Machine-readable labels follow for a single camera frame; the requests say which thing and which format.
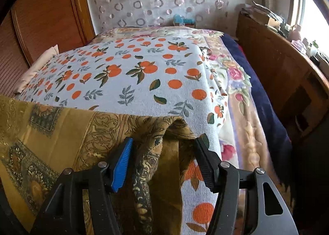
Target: bedspread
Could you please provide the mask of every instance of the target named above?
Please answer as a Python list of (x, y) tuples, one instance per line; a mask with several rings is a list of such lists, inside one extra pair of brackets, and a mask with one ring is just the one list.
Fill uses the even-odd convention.
[[(222, 160), (248, 170), (261, 166), (276, 183), (250, 77), (221, 35), (187, 27), (113, 29), (86, 47), (54, 57), (19, 99), (114, 113), (180, 115)], [(205, 187), (196, 161), (181, 191), (181, 233), (205, 232), (217, 195)]]

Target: navy blue blanket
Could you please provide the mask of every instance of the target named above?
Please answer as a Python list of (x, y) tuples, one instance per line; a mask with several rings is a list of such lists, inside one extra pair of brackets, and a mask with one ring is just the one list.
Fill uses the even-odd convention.
[(228, 35), (221, 37), (236, 62), (251, 76), (251, 95), (262, 124), (275, 172), (286, 186), (293, 185), (292, 144), (286, 129), (275, 114), (269, 98), (240, 46)]

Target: wooden dresser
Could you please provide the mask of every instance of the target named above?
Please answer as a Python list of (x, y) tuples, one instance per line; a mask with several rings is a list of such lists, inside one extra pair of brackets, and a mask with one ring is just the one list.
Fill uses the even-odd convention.
[(309, 134), (328, 111), (328, 80), (285, 38), (242, 14), (236, 36), (283, 125), (306, 114), (308, 127), (299, 137)]

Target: white pillow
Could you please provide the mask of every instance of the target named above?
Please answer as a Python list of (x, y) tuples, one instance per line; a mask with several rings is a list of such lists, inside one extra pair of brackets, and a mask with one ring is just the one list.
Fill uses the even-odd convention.
[(32, 78), (38, 73), (41, 68), (47, 64), (53, 56), (59, 54), (58, 45), (55, 45), (41, 54), (41, 56), (32, 64), (32, 66), (19, 78), (14, 87), (14, 93), (21, 93), (29, 84)]

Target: window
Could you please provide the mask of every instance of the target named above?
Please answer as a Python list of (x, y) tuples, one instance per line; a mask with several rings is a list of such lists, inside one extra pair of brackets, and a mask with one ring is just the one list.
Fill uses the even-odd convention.
[(319, 50), (329, 56), (329, 25), (313, 0), (293, 0), (290, 22), (301, 28), (301, 38), (309, 43), (316, 40)]

